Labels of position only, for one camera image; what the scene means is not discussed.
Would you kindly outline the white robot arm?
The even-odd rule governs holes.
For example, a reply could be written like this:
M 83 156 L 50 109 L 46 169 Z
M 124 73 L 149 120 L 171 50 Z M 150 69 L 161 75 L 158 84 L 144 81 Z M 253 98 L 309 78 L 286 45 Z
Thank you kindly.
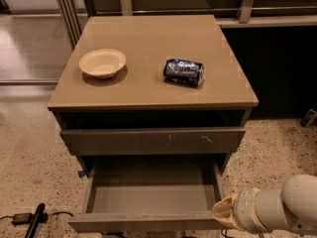
M 217 202 L 212 218 L 226 227 L 249 233 L 284 230 L 317 234 L 317 178 L 295 175 L 280 188 L 243 189 Z

